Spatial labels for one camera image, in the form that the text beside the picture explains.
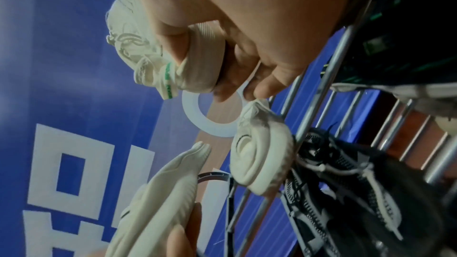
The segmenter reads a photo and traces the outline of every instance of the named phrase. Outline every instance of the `metal shoe rack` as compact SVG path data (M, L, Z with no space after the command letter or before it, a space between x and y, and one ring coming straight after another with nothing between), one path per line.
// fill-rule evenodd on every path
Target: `metal shoe rack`
M306 133L309 131L311 128L311 125L314 121L314 119L318 115L318 110L320 106L322 105L325 96L327 95L330 86L335 79L335 76L338 72L338 69L345 57L346 52L348 51L348 48L354 38L354 35L357 32L358 24L361 23L363 20L363 15L358 18L358 20L355 21L354 24L348 26L338 43L338 46L335 50L335 53L328 65L327 72L324 74L318 89L316 91L316 94L314 95L311 104L309 108L307 109L301 124L297 130L296 133L296 152L298 152L298 149L300 148L301 144L304 141L304 138L306 136ZM292 102L294 101L295 95L297 94L297 91L300 87L300 84L303 80L303 76L306 72L304 72L302 75L297 77L297 79L294 81L294 83L291 86L291 89L286 97L286 101L284 103L284 106L281 109L280 115L281 117L285 118L287 113L290 110L290 107L292 106ZM340 126L337 129L337 132L335 134L336 137L340 137L341 134L343 133L348 121L351 119L362 95L363 95L363 90L359 91L349 109L347 110L343 120L341 121ZM330 97L325 104L325 107L318 119L317 122L317 127L322 125L323 119L325 118L326 114L329 111L329 108L335 99L336 92L331 92ZM274 97L271 97L269 99L270 105L274 101ZM389 146L392 144L396 134L400 130L401 126L405 122L405 119L407 118L408 114L410 113L411 110L414 109L416 102L414 100L410 100L405 106L401 106L400 102L397 101L396 104L394 105L392 111L386 118L384 124L382 125L380 131L378 132L377 136L375 137L373 143L371 144L372 147L376 147L380 150L386 151ZM414 147L416 141L419 139L421 134L424 132L424 129L427 127L428 123L433 120L433 117L428 116L425 122L422 124L416 135L414 136L413 140L403 153L403 155L400 158L400 161L405 161L407 159L407 156L411 152L412 148ZM443 138L439 141L437 144L436 148L433 150L433 152L430 154L428 159L426 160L426 163L423 165L422 169L426 168L425 171L425 181L429 184L436 184L439 182L439 180L442 178L444 175L446 169L454 162L454 160L457 158L457 136L450 137L448 134L445 134ZM279 192L276 196L271 196L269 198L264 198L262 201L262 204L260 208L258 209L256 216L248 230L248 233L246 237L244 238L241 247L238 252L234 251L233 247L233 234L234 234L234 228L236 225L236 222L238 221L245 205L246 202L251 194L249 190L246 189L244 195L241 198L240 204L237 208L234 208L234 194L235 190L237 187L237 184L234 182L233 178L230 176L228 173L207 173L207 174L202 174L200 175L199 182L202 181L207 181L210 179L217 179L217 180L225 180L229 182L229 192L228 192L228 197L227 197L227 216L226 216L226 233L225 233L225 248L224 248L224 257L244 257L248 250L249 247L251 246L252 242L254 241L254 238L256 236L256 233L258 229L260 228L260 225L265 218L265 215L270 208L273 200L275 198L281 198L284 208L289 214L289 209L288 206L286 205L286 200L285 196L283 195L282 192ZM446 195L443 197L442 202L444 205L448 205L457 195L457 181L452 185L451 189L446 193ZM298 243L302 249L305 248L305 244L303 239L300 236L300 233L298 231L298 227L295 223L295 220L293 217L289 217L289 220L292 224L292 227L297 235Z

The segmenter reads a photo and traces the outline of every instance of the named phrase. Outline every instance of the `white ring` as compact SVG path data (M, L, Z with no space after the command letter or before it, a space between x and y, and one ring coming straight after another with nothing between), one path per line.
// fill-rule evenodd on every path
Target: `white ring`
M241 106L242 108L248 103L243 97L243 90L248 85L248 82L245 82L238 90L237 93L241 98ZM234 137L237 133L237 123L239 116L236 120L228 124L220 124L213 122L209 118L207 118L200 110L199 107L199 93L193 93L188 91L182 92L182 107L184 109L184 113L189 118L189 120L197 126L200 130L216 136L216 137L223 137L223 138L231 138Z

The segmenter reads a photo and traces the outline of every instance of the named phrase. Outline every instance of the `white circle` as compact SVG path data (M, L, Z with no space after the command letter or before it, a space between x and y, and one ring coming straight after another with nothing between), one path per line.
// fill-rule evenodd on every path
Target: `white circle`
M241 106L242 108L248 103L243 97L243 90L247 86L247 82L245 82L238 90L237 93L241 98ZM200 130L216 136L216 137L223 137L223 138L231 138L234 137L237 133L237 123L239 116L236 120L228 124L220 124L213 122L209 118L207 118L200 110L199 107L199 93L193 93L188 91L182 92L182 107L184 109L184 113L189 118L189 120L197 126Z

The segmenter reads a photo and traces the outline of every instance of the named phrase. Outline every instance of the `white sneaker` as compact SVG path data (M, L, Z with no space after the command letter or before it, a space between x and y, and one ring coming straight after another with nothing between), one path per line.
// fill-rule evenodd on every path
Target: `white sneaker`
M216 85L225 39L208 23L189 26L189 51L180 65L162 49L140 0L115 0L106 15L106 24L107 41L134 70L135 82L155 87L163 99L176 97L179 89L207 93Z
M248 103L230 151L230 172L256 195L276 194L293 161L294 140L266 99Z
M197 179L211 148L202 142L166 164L122 212L105 257L165 257L174 226L186 227L197 196Z

